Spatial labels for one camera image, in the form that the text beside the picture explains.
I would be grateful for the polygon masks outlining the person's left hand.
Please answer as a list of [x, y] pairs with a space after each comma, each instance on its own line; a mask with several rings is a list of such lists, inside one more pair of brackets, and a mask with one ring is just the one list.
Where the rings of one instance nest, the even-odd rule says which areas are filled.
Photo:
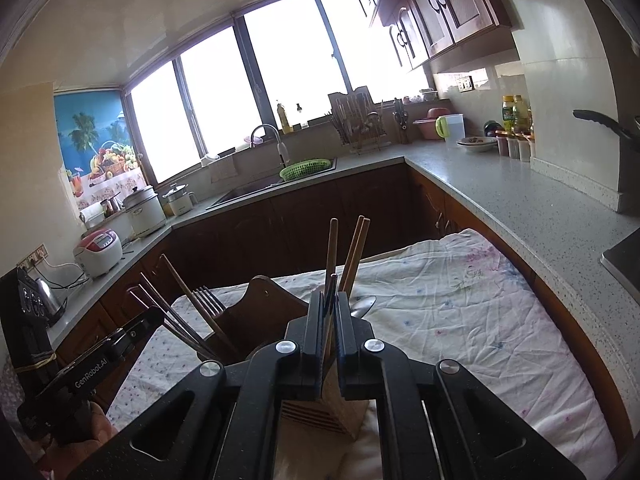
[[91, 454], [115, 437], [117, 430], [96, 402], [91, 402], [91, 438], [84, 442], [59, 446], [53, 442], [36, 463], [45, 479], [66, 479]]

